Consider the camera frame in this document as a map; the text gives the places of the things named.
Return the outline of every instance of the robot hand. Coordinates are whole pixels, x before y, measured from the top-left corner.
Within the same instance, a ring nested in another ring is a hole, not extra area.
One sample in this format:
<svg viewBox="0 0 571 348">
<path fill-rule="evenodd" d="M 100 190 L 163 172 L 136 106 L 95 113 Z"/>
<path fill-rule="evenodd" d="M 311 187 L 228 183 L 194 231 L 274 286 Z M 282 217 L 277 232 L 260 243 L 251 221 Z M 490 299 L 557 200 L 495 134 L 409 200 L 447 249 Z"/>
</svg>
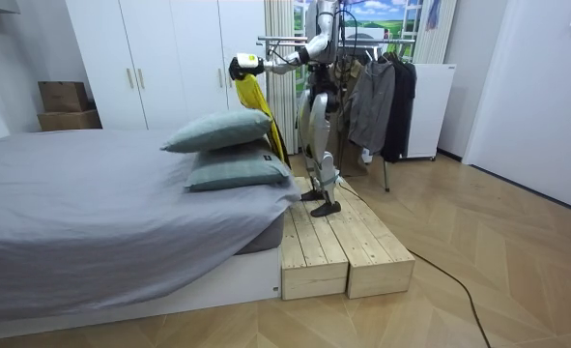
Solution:
<svg viewBox="0 0 571 348">
<path fill-rule="evenodd" d="M 264 59 L 254 54 L 238 53 L 229 64 L 232 79 L 242 80 L 248 73 L 258 75 L 264 72 Z"/>
</svg>

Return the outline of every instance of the wardrobe handle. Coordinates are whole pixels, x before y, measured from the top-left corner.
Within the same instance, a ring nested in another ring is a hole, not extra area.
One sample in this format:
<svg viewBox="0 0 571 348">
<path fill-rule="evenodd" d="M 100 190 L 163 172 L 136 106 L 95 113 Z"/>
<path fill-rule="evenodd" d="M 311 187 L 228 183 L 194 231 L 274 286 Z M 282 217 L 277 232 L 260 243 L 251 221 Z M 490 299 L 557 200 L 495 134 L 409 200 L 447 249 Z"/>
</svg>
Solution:
<svg viewBox="0 0 571 348">
<path fill-rule="evenodd" d="M 130 69 L 127 68 L 128 83 L 130 83 L 130 89 L 134 89 L 134 83 L 132 83 L 132 75 L 130 74 Z"/>
<path fill-rule="evenodd" d="M 220 88 L 223 88 L 223 74 L 220 71 L 220 68 L 218 69 L 218 84 L 220 85 Z"/>
<path fill-rule="evenodd" d="M 141 88 L 146 89 L 146 86 L 143 84 L 143 73 L 141 72 L 141 69 L 139 70 L 139 83 L 141 83 Z"/>
</svg>

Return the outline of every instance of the wooden platform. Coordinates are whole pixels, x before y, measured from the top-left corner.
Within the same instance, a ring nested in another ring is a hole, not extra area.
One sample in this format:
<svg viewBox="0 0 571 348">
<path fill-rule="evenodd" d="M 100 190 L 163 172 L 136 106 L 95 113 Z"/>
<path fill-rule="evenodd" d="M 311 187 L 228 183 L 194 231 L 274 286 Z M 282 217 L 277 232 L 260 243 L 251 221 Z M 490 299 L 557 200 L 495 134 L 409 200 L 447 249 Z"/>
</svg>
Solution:
<svg viewBox="0 0 571 348">
<path fill-rule="evenodd" d="M 308 180 L 296 178 L 296 183 L 302 191 L 309 190 Z M 354 191 L 347 183 L 341 185 Z M 412 255 L 359 198 L 343 188 L 335 195 L 340 213 L 314 218 L 308 212 L 321 202 L 298 202 L 286 214 L 283 300 L 340 292 L 354 299 L 407 291 Z"/>
<path fill-rule="evenodd" d="M 303 178 L 296 178 L 296 182 L 304 185 Z M 308 214 L 318 206 L 318 202 L 296 202 L 285 213 L 281 244 L 283 300 L 345 292 L 348 260 L 328 222 Z"/>
</svg>

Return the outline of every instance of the pillow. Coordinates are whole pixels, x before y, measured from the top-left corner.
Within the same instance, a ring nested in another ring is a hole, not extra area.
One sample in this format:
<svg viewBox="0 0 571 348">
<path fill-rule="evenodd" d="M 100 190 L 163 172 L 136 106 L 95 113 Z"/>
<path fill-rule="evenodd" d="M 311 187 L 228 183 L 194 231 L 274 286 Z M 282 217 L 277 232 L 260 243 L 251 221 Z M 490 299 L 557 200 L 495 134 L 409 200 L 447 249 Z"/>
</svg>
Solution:
<svg viewBox="0 0 571 348">
<path fill-rule="evenodd" d="M 259 139 L 270 127 L 271 118 L 259 110 L 219 112 L 184 126 L 160 150 L 193 153 L 220 149 Z"/>
<path fill-rule="evenodd" d="M 186 181 L 190 191 L 232 189 L 286 181 L 290 171 L 266 140 L 197 154 Z"/>
</svg>

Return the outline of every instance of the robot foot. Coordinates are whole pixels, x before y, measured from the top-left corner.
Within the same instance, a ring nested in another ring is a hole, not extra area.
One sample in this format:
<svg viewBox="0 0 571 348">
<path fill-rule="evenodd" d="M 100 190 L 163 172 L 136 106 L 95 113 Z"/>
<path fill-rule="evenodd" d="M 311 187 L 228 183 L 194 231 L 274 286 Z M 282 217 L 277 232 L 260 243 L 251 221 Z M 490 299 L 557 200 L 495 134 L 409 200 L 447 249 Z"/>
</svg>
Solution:
<svg viewBox="0 0 571 348">
<path fill-rule="evenodd" d="M 334 202 L 332 204 L 326 202 L 322 204 L 319 208 L 311 211 L 311 216 L 314 218 L 321 218 L 328 216 L 332 213 L 338 213 L 341 211 L 341 204 L 339 202 Z"/>
<path fill-rule="evenodd" d="M 320 199 L 324 199 L 324 195 L 320 191 L 317 191 L 316 189 L 312 189 L 307 193 L 303 193 L 301 197 L 302 202 L 320 200 Z"/>
</svg>

